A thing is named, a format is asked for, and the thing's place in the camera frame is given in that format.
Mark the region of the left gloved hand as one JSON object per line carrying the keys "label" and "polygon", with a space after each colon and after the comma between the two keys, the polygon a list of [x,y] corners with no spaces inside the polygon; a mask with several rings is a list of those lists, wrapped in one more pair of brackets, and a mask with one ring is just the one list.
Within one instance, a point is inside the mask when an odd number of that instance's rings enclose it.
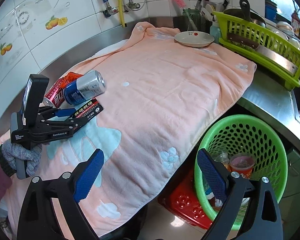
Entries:
{"label": "left gloved hand", "polygon": [[36,174],[41,160],[42,144],[27,150],[8,139],[2,145],[2,154],[10,167],[16,171],[17,178],[25,179]]}

